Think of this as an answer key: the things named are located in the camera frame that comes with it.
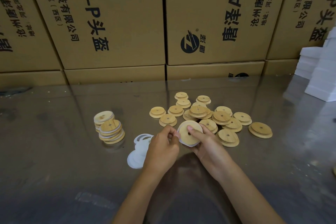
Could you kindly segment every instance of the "stainless steel table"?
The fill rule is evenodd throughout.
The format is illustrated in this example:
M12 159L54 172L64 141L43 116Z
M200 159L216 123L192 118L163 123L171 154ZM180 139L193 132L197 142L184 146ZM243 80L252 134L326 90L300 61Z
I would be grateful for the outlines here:
M238 133L227 151L288 223L335 223L336 102L304 94L297 76L34 87L0 98L0 223L109 223L140 170L133 139L158 133L154 106L184 91L208 95L268 124L274 136ZM112 110L125 139L105 146L93 116ZM178 118L178 125L183 121ZM145 223L240 223L225 193L195 158L180 156L153 194Z

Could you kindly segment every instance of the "cardboard box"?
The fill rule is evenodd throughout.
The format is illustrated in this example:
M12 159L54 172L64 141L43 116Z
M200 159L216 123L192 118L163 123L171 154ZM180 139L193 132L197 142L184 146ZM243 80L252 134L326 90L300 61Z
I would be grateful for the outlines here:
M168 64L264 60L282 0L167 0Z
M267 59L298 58L301 48L322 46L335 12L336 0L284 0Z
M162 0L37 0L65 69L165 64Z
M60 70L35 0L0 1L0 72Z
M298 59L265 60L262 75L294 74Z
M165 66L65 70L70 84L164 81Z
M263 61L182 66L167 65L167 80L261 75L263 67Z
M0 73L0 88L67 84L61 71Z

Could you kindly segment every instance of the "hand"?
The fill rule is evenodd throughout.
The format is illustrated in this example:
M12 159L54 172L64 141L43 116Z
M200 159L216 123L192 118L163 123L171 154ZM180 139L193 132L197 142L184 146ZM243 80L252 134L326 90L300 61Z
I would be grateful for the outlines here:
M175 163L179 150L179 133L170 125L165 126L152 138L142 171L161 179Z
M191 126L187 127L188 132L201 141L198 145L191 147L190 150L196 154L210 175L220 182L224 179L225 165L232 159L217 137L206 126L200 125L203 133Z

